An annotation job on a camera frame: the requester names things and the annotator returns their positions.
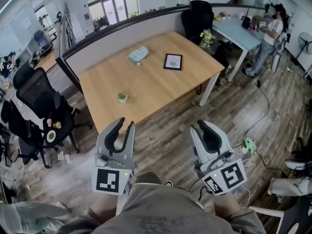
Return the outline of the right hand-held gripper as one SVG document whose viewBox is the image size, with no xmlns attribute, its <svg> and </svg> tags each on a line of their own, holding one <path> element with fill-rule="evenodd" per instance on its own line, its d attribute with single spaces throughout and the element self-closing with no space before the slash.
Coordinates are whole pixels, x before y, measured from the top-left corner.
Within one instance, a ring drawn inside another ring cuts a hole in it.
<svg viewBox="0 0 312 234">
<path fill-rule="evenodd" d="M 227 150 L 230 145 L 227 135 L 211 122 L 200 119 L 197 124 L 203 136 L 194 126 L 190 126 L 193 149 L 199 161 L 207 162 L 201 164 L 196 161 L 195 172 L 208 187 L 208 192 L 224 195 L 245 183 L 247 175 L 243 162 L 233 150 Z M 207 153 L 218 156 L 208 161 Z"/>
</svg>

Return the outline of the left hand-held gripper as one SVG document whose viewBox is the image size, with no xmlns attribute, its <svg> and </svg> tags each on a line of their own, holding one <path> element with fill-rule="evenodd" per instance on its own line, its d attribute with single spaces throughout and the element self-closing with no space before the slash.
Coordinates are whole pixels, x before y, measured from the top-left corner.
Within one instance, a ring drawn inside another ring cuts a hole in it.
<svg viewBox="0 0 312 234">
<path fill-rule="evenodd" d="M 114 120 L 97 137 L 97 154 L 95 155 L 95 166 L 92 169 L 93 192 L 123 195 L 128 189 L 135 169 L 132 156 L 136 126 L 133 121 L 128 126 L 123 147 L 123 144 L 117 139 L 124 121 L 124 117 Z M 121 152 L 124 154 L 116 158 L 103 155 Z"/>
</svg>

